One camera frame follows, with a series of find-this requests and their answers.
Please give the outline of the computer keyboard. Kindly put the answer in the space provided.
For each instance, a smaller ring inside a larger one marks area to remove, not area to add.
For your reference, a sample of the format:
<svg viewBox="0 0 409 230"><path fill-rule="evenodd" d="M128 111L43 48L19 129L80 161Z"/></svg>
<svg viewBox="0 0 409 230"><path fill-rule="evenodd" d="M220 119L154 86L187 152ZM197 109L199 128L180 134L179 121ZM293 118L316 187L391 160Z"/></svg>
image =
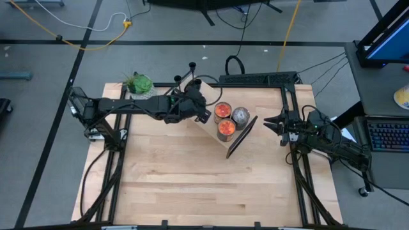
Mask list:
<svg viewBox="0 0 409 230"><path fill-rule="evenodd" d="M409 153L409 118L356 117L355 134L372 152Z"/></svg>

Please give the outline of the grey floor bar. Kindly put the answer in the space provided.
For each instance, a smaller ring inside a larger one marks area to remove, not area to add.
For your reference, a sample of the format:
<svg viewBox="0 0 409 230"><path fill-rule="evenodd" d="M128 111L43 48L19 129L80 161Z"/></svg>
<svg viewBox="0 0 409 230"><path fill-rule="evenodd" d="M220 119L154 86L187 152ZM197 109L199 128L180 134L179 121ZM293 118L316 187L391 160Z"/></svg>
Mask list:
<svg viewBox="0 0 409 230"><path fill-rule="evenodd" d="M15 79L30 81L33 78L31 72L0 72L0 79Z"/></svg>

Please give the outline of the silver tin can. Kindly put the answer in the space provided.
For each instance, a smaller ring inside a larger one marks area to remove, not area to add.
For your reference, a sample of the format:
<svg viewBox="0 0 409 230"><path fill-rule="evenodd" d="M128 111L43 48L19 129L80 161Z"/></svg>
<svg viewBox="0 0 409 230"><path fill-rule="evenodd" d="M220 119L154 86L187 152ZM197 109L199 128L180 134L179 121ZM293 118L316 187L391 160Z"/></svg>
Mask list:
<svg viewBox="0 0 409 230"><path fill-rule="evenodd" d="M236 124L236 130L243 130L249 122L250 113L245 107L237 107L232 115L231 119Z"/></svg>

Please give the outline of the black floor stand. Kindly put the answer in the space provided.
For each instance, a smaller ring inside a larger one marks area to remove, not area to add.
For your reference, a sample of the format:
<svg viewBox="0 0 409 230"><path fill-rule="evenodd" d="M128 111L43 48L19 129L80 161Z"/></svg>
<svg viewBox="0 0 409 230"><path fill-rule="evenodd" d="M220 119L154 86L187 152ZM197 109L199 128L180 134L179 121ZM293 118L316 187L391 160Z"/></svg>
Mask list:
<svg viewBox="0 0 409 230"><path fill-rule="evenodd" d="M204 15L209 24L214 26L214 22L208 16L208 11L210 10L261 3L278 13L282 13L282 10L270 4L270 1L271 0L143 0L143 3L199 11Z"/></svg>

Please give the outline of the green succulent in patterned pot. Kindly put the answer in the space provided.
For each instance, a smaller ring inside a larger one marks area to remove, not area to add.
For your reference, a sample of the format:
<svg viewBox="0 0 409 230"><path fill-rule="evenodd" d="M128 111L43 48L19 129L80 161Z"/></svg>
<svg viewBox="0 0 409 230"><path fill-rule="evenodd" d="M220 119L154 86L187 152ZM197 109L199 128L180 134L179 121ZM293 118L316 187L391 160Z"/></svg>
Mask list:
<svg viewBox="0 0 409 230"><path fill-rule="evenodd" d="M123 83L131 99L147 100L157 95L153 81L145 74L134 72L132 75L126 75Z"/></svg>

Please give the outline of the black chair base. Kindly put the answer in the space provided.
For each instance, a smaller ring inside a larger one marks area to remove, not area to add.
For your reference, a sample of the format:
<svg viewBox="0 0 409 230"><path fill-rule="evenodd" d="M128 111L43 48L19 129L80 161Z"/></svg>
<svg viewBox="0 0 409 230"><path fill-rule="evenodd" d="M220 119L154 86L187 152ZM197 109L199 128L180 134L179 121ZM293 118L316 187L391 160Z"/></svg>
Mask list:
<svg viewBox="0 0 409 230"><path fill-rule="evenodd" d="M7 98L0 98L0 116L5 115L6 113L11 113L13 107L11 106L11 100Z"/></svg>

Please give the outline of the orange candle glass jar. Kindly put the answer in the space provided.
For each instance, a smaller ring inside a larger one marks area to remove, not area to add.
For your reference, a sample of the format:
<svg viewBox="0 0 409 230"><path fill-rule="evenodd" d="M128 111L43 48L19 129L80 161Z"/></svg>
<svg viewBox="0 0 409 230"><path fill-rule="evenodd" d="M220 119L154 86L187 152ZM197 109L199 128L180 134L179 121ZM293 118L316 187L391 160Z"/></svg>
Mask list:
<svg viewBox="0 0 409 230"><path fill-rule="evenodd" d="M217 126L217 137L222 142L229 142L236 132L236 125L231 119L223 119Z"/></svg>

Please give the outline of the black computer monitor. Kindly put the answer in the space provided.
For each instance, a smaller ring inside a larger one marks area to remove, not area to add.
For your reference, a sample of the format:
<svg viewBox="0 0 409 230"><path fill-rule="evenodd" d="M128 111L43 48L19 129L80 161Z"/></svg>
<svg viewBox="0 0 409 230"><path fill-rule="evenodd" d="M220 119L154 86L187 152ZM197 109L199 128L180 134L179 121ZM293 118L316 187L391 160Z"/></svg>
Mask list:
<svg viewBox="0 0 409 230"><path fill-rule="evenodd" d="M409 64L409 0L397 1L358 42L356 55L363 68Z"/></svg>

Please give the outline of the wooden shelf with black frame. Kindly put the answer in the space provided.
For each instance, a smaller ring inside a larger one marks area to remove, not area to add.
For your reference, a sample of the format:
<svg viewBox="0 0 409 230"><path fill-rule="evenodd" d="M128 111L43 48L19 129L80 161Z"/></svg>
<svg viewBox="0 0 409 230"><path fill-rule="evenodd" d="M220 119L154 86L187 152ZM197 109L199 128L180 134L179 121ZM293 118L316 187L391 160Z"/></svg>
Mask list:
<svg viewBox="0 0 409 230"><path fill-rule="evenodd" d="M208 121L206 123L202 123L200 121L195 122L195 119L197 116L192 117L190 120L196 124L199 128L204 130L207 134L212 136L217 142L219 142L223 147L227 149L227 155L226 158L228 159L233 152L237 149L237 147L240 145L240 143L246 138L246 136L249 134L251 129L253 128L256 120L258 119L257 115L248 115L248 120L245 124L245 127L242 130L236 130L232 136L231 140L228 142L224 142L221 139L219 139L218 136L218 131L219 131L219 124L215 122L214 117L215 117L215 106L218 103L221 102L226 102L228 103L233 110L239 107L239 101L233 98L232 96L227 95L227 85L223 85L221 83L216 83L216 88L223 88L222 90L222 95L220 95L220 91L217 89L212 88L209 84L206 82L202 82L200 84L200 93L205 97L206 103L209 105L206 106L206 109L211 112Z"/></svg>

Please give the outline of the grey side desk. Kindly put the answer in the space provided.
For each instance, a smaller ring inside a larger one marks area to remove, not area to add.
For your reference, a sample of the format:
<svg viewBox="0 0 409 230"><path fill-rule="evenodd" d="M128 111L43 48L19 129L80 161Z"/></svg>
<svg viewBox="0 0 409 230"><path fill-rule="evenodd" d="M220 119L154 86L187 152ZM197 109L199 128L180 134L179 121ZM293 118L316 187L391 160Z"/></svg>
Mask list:
<svg viewBox="0 0 409 230"><path fill-rule="evenodd" d="M409 73L403 70L404 65L389 63L383 68L363 68L353 42L345 45L345 51L367 120L394 125L402 122L409 127L409 110L394 101L394 93L409 84ZM409 190L409 152L373 150L371 154L375 184Z"/></svg>

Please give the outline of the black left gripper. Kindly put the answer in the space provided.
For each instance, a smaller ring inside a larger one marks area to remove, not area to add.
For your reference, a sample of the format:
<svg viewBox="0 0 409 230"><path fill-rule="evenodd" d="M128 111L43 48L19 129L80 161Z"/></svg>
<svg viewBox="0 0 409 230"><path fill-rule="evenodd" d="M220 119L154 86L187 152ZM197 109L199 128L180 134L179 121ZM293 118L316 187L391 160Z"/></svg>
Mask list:
<svg viewBox="0 0 409 230"><path fill-rule="evenodd" d="M212 114L206 109L206 99L196 88L187 88L184 92L172 93L167 96L169 108L163 120L166 124L179 123L195 117L195 122L206 124Z"/></svg>

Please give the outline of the red-topped can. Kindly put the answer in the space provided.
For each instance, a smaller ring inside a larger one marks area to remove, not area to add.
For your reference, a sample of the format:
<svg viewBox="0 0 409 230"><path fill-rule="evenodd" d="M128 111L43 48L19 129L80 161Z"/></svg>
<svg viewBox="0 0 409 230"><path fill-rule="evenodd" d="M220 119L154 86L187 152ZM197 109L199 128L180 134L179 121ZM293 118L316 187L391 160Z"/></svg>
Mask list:
<svg viewBox="0 0 409 230"><path fill-rule="evenodd" d="M216 124L220 123L222 119L229 119L231 117L232 108L227 102L219 102L214 107L213 119Z"/></svg>

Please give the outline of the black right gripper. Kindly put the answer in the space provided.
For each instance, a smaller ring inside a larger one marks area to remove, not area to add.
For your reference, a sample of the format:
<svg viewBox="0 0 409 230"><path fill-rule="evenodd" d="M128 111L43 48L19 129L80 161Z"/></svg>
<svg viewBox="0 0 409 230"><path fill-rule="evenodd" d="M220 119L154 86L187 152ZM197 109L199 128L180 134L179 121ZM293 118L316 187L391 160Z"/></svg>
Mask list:
<svg viewBox="0 0 409 230"><path fill-rule="evenodd" d="M298 135L300 131L300 124L302 122L299 113L297 111L282 111L282 114L265 118L267 123L280 123L280 124L265 124L265 126L275 132L277 135L281 135L281 146L286 146L291 141L295 141L295 135Z"/></svg>

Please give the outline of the black power box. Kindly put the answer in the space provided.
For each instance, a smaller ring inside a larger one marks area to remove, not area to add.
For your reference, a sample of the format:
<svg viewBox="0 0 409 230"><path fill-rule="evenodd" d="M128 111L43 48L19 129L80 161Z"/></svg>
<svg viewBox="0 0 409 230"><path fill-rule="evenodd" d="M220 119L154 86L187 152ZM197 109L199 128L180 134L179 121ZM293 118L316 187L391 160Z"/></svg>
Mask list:
<svg viewBox="0 0 409 230"><path fill-rule="evenodd" d="M298 82L296 72L249 73L221 75L219 80L226 84L294 84Z"/></svg>

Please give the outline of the yellow plate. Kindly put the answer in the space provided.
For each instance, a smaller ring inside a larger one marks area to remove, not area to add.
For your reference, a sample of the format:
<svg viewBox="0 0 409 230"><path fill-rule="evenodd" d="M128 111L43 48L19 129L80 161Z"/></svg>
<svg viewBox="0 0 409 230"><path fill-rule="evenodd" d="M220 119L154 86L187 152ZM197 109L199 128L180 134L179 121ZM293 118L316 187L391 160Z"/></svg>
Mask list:
<svg viewBox="0 0 409 230"><path fill-rule="evenodd" d="M394 93L395 103L403 109L409 110L409 84Z"/></svg>

